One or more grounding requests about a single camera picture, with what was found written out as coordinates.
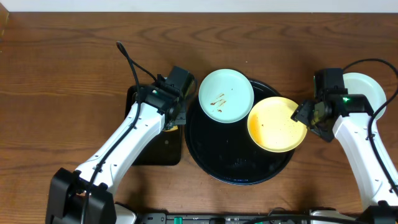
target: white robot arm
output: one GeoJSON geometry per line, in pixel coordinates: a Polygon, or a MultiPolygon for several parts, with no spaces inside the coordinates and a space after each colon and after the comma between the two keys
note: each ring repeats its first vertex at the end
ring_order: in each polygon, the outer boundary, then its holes
{"type": "MultiPolygon", "coordinates": [[[[80,178],[90,181],[95,166],[120,136],[126,132],[136,113],[137,103],[134,103],[122,125],[93,156],[76,168],[76,170],[81,172],[80,178]]],[[[107,191],[115,194],[121,179],[131,164],[137,159],[142,149],[163,130],[164,122],[164,114],[159,114],[157,108],[142,103],[140,116],[135,128],[127,134],[106,159],[106,163],[102,165],[102,171],[95,178],[94,185],[104,183],[108,186],[107,191]]]]}
{"type": "MultiPolygon", "coordinates": [[[[389,205],[397,206],[398,197],[391,190],[391,185],[369,143],[369,119],[370,116],[367,113],[350,113],[346,117],[339,116],[333,127],[333,133],[343,146],[354,172],[363,209],[367,209],[370,205],[377,205],[381,200],[385,200],[389,205]]],[[[377,151],[396,184],[398,173],[381,141],[376,123],[373,123],[372,132],[377,151]]]]}

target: wood grain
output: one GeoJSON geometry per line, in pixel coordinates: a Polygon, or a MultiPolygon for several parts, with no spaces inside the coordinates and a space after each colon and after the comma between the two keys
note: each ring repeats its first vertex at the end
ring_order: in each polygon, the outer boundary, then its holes
{"type": "MultiPolygon", "coordinates": [[[[0,223],[43,223],[50,179],[85,161],[121,124],[134,84],[121,40],[137,63],[168,74],[173,65],[199,80],[233,68],[301,101],[315,70],[368,57],[398,65],[394,14],[12,13],[0,43],[0,223]]],[[[391,96],[392,72],[377,63],[352,71],[391,96]]],[[[139,74],[141,83],[150,77],[139,74]]],[[[394,101],[377,122],[398,162],[394,101]]],[[[137,211],[260,213],[274,207],[361,211],[358,188],[338,142],[308,134],[288,166],[253,186],[224,184],[183,147],[172,167],[133,167],[116,200],[137,211]]]]}

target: food residue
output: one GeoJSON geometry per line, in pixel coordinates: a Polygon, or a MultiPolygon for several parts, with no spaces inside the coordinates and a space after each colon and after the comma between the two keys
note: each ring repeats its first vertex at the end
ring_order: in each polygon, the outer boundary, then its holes
{"type": "Polygon", "coordinates": [[[210,105],[216,105],[216,103],[220,102],[223,99],[217,100],[216,102],[210,103],[210,105]]]}
{"type": "Polygon", "coordinates": [[[224,93],[222,93],[222,94],[220,94],[219,96],[217,96],[216,99],[218,99],[218,98],[220,98],[220,97],[222,97],[222,96],[224,96],[224,93]]]}
{"type": "Polygon", "coordinates": [[[226,103],[226,100],[222,101],[221,104],[218,107],[223,106],[224,103],[226,103]]]}

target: black cable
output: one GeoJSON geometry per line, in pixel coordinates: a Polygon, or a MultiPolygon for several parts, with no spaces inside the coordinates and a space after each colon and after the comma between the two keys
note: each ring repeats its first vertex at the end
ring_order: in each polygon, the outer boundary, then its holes
{"type": "Polygon", "coordinates": [[[282,211],[286,211],[286,209],[284,209],[284,208],[282,208],[282,207],[276,207],[276,208],[273,208],[269,213],[268,213],[268,217],[269,216],[271,216],[273,213],[274,213],[274,211],[276,211],[276,210],[282,210],[282,211]]]}
{"type": "MultiPolygon", "coordinates": [[[[343,71],[345,71],[347,68],[350,68],[351,66],[356,65],[357,63],[361,63],[361,62],[381,62],[381,63],[384,63],[384,64],[388,65],[388,66],[394,71],[394,73],[396,74],[397,79],[398,79],[398,71],[397,71],[397,69],[396,69],[391,63],[389,63],[389,62],[387,62],[387,61],[385,61],[385,60],[383,60],[383,59],[379,59],[379,58],[367,58],[367,59],[358,60],[358,61],[356,61],[356,62],[353,62],[353,63],[347,65],[347,66],[343,69],[343,71]]],[[[386,175],[387,180],[388,180],[388,182],[389,182],[390,185],[391,185],[391,189],[392,189],[392,190],[396,193],[396,195],[398,196],[398,188],[397,188],[397,186],[396,186],[394,180],[392,179],[390,173],[388,172],[386,166],[384,165],[384,163],[383,163],[383,161],[382,161],[382,159],[381,159],[381,157],[380,157],[379,152],[377,151],[377,148],[376,148],[376,145],[375,145],[374,139],[373,139],[374,136],[373,136],[373,134],[372,134],[372,124],[373,124],[373,121],[374,121],[375,117],[376,117],[376,116],[380,113],[380,111],[381,111],[383,108],[385,108],[397,95],[398,95],[398,87],[397,87],[396,92],[392,95],[392,97],[390,97],[385,103],[383,103],[383,104],[379,107],[379,109],[376,110],[376,112],[373,113],[373,115],[371,116],[371,119],[369,120],[369,124],[368,124],[368,138],[369,138],[369,142],[371,143],[371,146],[372,146],[374,155],[376,156],[376,159],[377,159],[377,161],[379,162],[379,164],[380,164],[380,166],[381,166],[381,169],[382,169],[383,172],[384,172],[384,175],[386,175]]]]}
{"type": "Polygon", "coordinates": [[[342,224],[367,224],[365,222],[360,222],[355,220],[347,220],[347,219],[333,218],[333,217],[320,217],[315,215],[274,215],[271,217],[255,218],[253,220],[244,222],[243,224],[256,224],[259,222],[269,222],[274,220],[292,220],[292,221],[313,220],[313,221],[333,222],[333,223],[342,223],[342,224]]]}
{"type": "Polygon", "coordinates": [[[81,218],[80,218],[81,224],[84,224],[85,220],[86,220],[88,199],[90,197],[90,192],[91,192],[91,188],[93,187],[95,177],[97,176],[98,172],[101,170],[102,165],[105,163],[105,161],[109,157],[109,155],[113,152],[114,149],[116,149],[116,147],[119,145],[119,143],[121,141],[123,141],[123,139],[129,134],[129,132],[135,127],[135,125],[138,121],[138,118],[139,118],[139,113],[141,111],[140,85],[138,82],[136,69],[133,66],[133,65],[135,65],[135,63],[131,60],[131,58],[129,57],[129,54],[127,53],[126,49],[123,47],[123,44],[120,41],[117,41],[116,45],[118,46],[118,49],[120,50],[120,52],[127,58],[127,61],[129,62],[129,65],[132,70],[132,75],[134,76],[134,80],[136,81],[136,86],[137,86],[137,97],[136,98],[137,98],[137,104],[138,104],[137,113],[136,113],[136,116],[134,117],[134,120],[132,121],[132,123],[130,124],[128,129],[126,130],[126,132],[124,132],[122,134],[122,136],[112,145],[112,147],[102,157],[100,162],[95,166],[95,170],[93,172],[93,175],[91,176],[90,182],[88,183],[88,186],[86,189],[86,195],[84,197],[83,209],[81,210],[81,218]]]}
{"type": "Polygon", "coordinates": [[[137,66],[139,69],[141,69],[142,71],[144,71],[146,74],[148,74],[149,76],[151,76],[155,82],[157,81],[156,77],[151,74],[151,72],[149,72],[148,70],[142,68],[139,64],[137,64],[135,61],[131,60],[131,58],[129,57],[129,54],[127,54],[127,50],[124,48],[122,42],[117,41],[116,42],[116,46],[118,46],[118,49],[120,50],[120,52],[122,52],[122,54],[127,58],[127,60],[129,61],[130,66],[132,66],[131,64],[137,66]]]}
{"type": "Polygon", "coordinates": [[[194,84],[195,84],[195,89],[194,89],[194,91],[193,91],[191,94],[189,94],[189,95],[185,98],[186,101],[191,100],[191,99],[195,96],[195,93],[196,93],[197,90],[198,90],[198,80],[197,80],[197,79],[194,79],[193,82],[194,82],[194,84]]]}

